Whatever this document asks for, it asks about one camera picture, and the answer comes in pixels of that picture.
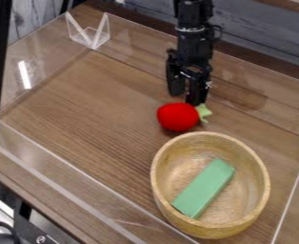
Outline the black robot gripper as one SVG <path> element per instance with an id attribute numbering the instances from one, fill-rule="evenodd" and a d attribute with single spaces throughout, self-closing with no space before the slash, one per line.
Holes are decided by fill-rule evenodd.
<path id="1" fill-rule="evenodd" d="M 176 12 L 176 49 L 168 49 L 167 83 L 171 96 L 184 94 L 185 78 L 183 69 L 212 71 L 209 60 L 213 55 L 213 43 L 219 40 L 216 31 L 223 28 L 213 25 L 212 0 L 175 0 Z M 211 88 L 211 77 L 197 74 L 189 78 L 185 102 L 197 107 L 205 102 Z"/>

